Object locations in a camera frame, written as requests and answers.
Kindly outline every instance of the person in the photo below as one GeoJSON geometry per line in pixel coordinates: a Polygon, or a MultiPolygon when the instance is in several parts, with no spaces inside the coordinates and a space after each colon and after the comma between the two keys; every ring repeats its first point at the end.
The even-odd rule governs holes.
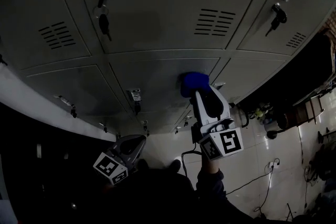
{"type": "Polygon", "coordinates": [[[204,218],[205,221],[212,219],[223,223],[253,221],[227,200],[222,182],[224,175],[218,161],[209,161],[202,154],[196,191],[186,176],[178,174],[180,168],[179,160],[173,161],[166,169],[149,169],[145,160],[139,160],[139,171],[106,193],[104,211],[117,208],[116,217],[126,214],[127,220],[140,220],[145,214],[146,220],[158,220],[158,216],[164,216],[164,219],[199,221],[204,218]]]}

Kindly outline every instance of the blue object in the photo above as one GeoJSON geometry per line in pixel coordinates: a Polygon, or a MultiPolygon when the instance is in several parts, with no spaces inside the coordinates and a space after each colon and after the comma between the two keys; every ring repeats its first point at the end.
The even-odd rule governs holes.
{"type": "Polygon", "coordinates": [[[189,98],[196,90],[203,90],[205,93],[211,91],[208,75],[191,72],[184,76],[181,84],[181,95],[189,98]]]}

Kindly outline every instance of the white tile floor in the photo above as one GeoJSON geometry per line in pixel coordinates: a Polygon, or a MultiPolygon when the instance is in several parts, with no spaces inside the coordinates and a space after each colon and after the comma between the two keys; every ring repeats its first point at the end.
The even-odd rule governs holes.
{"type": "MultiPolygon", "coordinates": [[[[224,173],[224,187],[227,192],[234,190],[258,176],[269,172],[265,166],[275,158],[280,159],[280,166],[274,170],[271,177],[270,190],[263,206],[263,213],[269,219],[285,220],[288,214],[287,203],[294,216],[304,212],[306,183],[303,178],[303,168],[314,157],[320,148],[317,142],[317,132],[325,133],[326,127],[330,131],[336,129],[336,91],[321,98],[324,112],[314,121],[305,123],[299,128],[293,127],[278,135],[274,140],[266,137],[263,125],[257,120],[241,130],[244,150],[219,161],[220,169],[224,173]],[[301,165],[302,139],[303,160],[301,165]]],[[[241,126],[240,116],[233,111],[236,125],[241,126]]],[[[170,164],[176,158],[181,159],[181,153],[193,149],[190,132],[178,134],[150,135],[142,153],[152,168],[161,168],[170,164]]],[[[188,177],[196,188],[197,174],[201,169],[199,155],[185,156],[188,177]]],[[[269,176],[260,178],[246,187],[228,195],[229,201],[241,211],[252,217],[258,216],[253,209],[260,206],[265,197],[269,184],[269,176]]],[[[313,201],[322,192],[324,182],[320,179],[311,187],[308,184],[307,203],[313,201]]]]}

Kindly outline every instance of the shoe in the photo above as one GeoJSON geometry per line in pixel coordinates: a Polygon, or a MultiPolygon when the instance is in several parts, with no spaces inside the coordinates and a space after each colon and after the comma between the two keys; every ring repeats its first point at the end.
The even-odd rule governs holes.
{"type": "Polygon", "coordinates": [[[181,169],[181,161],[178,159],[173,160],[170,166],[167,168],[172,173],[178,173],[181,169]]]}
{"type": "Polygon", "coordinates": [[[137,168],[139,171],[149,170],[148,163],[144,159],[138,161],[137,168]]]}

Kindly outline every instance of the air vent louver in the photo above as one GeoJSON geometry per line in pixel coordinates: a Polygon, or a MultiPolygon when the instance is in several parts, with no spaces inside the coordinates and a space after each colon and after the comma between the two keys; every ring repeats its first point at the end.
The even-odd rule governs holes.
{"type": "Polygon", "coordinates": [[[64,22],[44,27],[39,32],[52,50],[76,44],[64,22]]]}
{"type": "Polygon", "coordinates": [[[235,13],[202,8],[194,34],[225,37],[235,15],[235,13]]]}
{"type": "Polygon", "coordinates": [[[302,42],[306,39],[306,36],[300,33],[296,33],[290,41],[287,42],[286,46],[297,48],[299,47],[302,42]]]}

